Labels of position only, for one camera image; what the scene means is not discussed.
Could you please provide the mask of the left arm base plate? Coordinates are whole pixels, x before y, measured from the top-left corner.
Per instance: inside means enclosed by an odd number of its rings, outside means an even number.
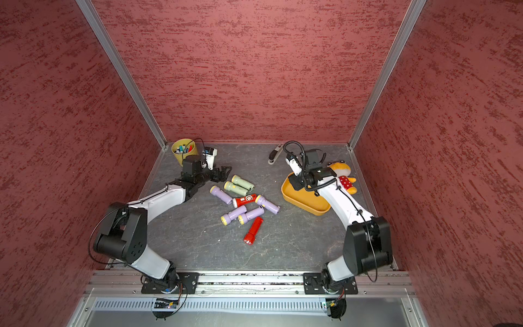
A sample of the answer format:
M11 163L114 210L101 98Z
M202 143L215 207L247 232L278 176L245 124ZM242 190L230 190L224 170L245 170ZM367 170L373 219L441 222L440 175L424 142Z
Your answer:
M142 294L160 294L171 296L180 294L195 294L200 273L169 272L163 279L142 276Z

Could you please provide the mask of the all red flashlight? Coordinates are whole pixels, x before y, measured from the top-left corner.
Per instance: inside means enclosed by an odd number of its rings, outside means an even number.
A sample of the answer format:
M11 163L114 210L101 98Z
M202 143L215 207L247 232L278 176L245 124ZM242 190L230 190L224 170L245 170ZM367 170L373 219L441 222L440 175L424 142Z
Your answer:
M248 245L253 245L256 241L256 235L261 227L261 225L264 223L264 220L261 217L256 217L253 224L251 225L248 233L246 233L243 241Z

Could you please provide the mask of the purple flashlight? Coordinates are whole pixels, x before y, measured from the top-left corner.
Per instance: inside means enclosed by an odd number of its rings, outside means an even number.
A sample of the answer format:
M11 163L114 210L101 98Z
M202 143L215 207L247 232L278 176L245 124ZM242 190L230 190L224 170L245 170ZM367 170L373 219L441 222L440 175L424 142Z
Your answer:
M238 221L241 225L246 224L247 222L251 221L252 219L255 219L259 217L260 215L263 215L265 212L264 207L257 207L251 211L247 211L246 213L243 213L238 216Z
M238 207L234 209L233 211L230 211L229 213L226 213L221 216L221 222L224 226L227 226L230 224L233 220L238 218L239 215L244 214L247 212L247 208L245 205L242 205L241 207Z
M263 195L258 195L255 202L259 206L264 207L266 210L270 211L271 213L273 213L275 215L278 214L280 211L280 206L277 206L276 204L267 200Z
M220 189L218 186L214 185L210 189L210 193L220 199L222 202L226 203L227 205L230 205L233 201L232 197L229 196L226 192L224 192L222 189Z

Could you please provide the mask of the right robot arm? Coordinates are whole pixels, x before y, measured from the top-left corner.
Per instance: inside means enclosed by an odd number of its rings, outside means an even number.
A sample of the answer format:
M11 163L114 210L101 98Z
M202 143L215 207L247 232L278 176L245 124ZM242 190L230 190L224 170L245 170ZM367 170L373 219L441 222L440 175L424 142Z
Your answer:
M366 210L349 193L346 169L336 169L334 164L324 166L316 149L298 155L287 151L285 160L293 171L289 177L292 187L326 200L345 228L342 255L328 262L321 272L326 290L342 290L352 278L392 264L390 224Z

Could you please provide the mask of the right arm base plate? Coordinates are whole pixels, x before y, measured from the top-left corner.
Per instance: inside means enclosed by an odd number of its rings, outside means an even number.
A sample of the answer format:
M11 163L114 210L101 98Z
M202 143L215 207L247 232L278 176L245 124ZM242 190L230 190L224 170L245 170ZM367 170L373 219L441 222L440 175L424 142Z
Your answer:
M335 281L328 274L327 270L322 272L306 272L303 274L303 283L305 294L330 294L330 295L341 295L342 291L344 294L354 295L358 293L358 286L355 281L355 277L342 279Z

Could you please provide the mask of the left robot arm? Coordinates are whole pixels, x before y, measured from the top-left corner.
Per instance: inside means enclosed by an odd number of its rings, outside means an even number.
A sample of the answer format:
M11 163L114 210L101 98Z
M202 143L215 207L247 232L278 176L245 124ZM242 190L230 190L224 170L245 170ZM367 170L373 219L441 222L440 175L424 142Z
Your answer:
M181 293L183 282L175 265L148 246L148 225L169 209L184 204L207 182L225 182L231 166L216 168L212 160L190 155L181 177L161 191L128 203L115 202L96 226L92 250L142 273L147 284L163 294Z

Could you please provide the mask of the yellow plastic storage box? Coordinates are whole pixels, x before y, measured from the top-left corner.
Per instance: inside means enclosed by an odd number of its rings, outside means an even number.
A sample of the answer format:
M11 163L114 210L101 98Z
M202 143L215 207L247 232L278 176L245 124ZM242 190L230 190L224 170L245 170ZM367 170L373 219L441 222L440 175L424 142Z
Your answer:
M296 191L290 183L289 174L281 186L281 193L285 201L316 216L322 216L331 209L331 205L321 196L304 189Z

